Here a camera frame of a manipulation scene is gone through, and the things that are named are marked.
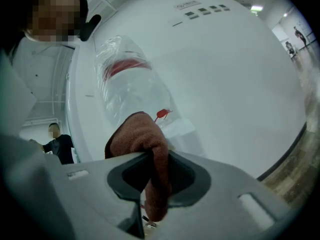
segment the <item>clear plastic bag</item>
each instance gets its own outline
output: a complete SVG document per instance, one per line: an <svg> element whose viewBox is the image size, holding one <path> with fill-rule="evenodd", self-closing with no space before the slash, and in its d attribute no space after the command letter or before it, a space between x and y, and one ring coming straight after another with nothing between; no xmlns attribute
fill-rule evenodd
<svg viewBox="0 0 320 240"><path fill-rule="evenodd" d="M160 127L178 117L167 87L129 37L116 36L101 45L94 69L107 117L115 128L140 111Z"/></svg>

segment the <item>person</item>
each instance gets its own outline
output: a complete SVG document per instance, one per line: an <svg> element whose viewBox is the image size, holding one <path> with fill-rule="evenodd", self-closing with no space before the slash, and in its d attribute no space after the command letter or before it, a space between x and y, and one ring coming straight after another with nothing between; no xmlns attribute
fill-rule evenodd
<svg viewBox="0 0 320 240"><path fill-rule="evenodd" d="M294 28L294 30L295 30L295 32L294 32L295 36L296 36L297 38L300 38L300 39L303 41L304 46L307 48L307 40L306 40L306 38L304 37L304 35L303 35L299 30L297 30L297 28L296 28L295 26L294 26L293 28Z"/></svg>
<svg viewBox="0 0 320 240"><path fill-rule="evenodd" d="M74 144L71 137L67 134L60 133L60 127L57 123L52 123L49 125L48 132L54 140L50 141L48 144L42 145L34 139L30 139L30 142L36 143L39 148L48 153L52 153L58 156L62 165L74 164L74 160L71 153L71 148Z"/></svg>
<svg viewBox="0 0 320 240"><path fill-rule="evenodd" d="M292 44L288 41L285 42L285 47L288 49L289 54L295 55L295 50L292 47Z"/></svg>
<svg viewBox="0 0 320 240"><path fill-rule="evenodd" d="M40 42L64 42L78 36L86 25L87 0L16 0L19 5L8 8L0 26L0 43L13 57L23 37Z"/></svg>

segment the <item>white sticker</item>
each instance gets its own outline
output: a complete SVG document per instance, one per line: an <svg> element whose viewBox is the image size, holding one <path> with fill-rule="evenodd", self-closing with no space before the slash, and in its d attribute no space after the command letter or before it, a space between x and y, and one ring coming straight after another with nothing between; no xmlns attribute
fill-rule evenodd
<svg viewBox="0 0 320 240"><path fill-rule="evenodd" d="M68 176L69 180L72 181L88 174L89 172L87 170L79 170L79 171L69 172L66 175Z"/></svg>
<svg viewBox="0 0 320 240"><path fill-rule="evenodd" d="M176 5L174 8L176 8L178 10L182 10L184 8L188 8L188 7L196 6L196 5L200 5L200 4L201 4L200 2L193 0L193 1L189 1L189 2L180 3L180 4Z"/></svg>

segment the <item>tiled floor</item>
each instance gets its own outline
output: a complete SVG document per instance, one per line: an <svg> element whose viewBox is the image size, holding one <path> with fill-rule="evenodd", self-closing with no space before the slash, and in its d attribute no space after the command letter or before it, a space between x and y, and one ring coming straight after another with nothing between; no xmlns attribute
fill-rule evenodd
<svg viewBox="0 0 320 240"><path fill-rule="evenodd" d="M267 187L293 208L313 190L320 164L320 46L313 42L292 58L304 94L306 131L288 158L266 179Z"/></svg>

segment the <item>hand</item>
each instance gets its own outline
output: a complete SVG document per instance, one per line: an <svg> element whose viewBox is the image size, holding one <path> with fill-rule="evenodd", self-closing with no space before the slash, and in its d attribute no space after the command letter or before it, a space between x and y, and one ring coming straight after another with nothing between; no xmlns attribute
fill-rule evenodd
<svg viewBox="0 0 320 240"><path fill-rule="evenodd" d="M36 140L32 139L32 138L29 139L29 141L38 144L38 142Z"/></svg>

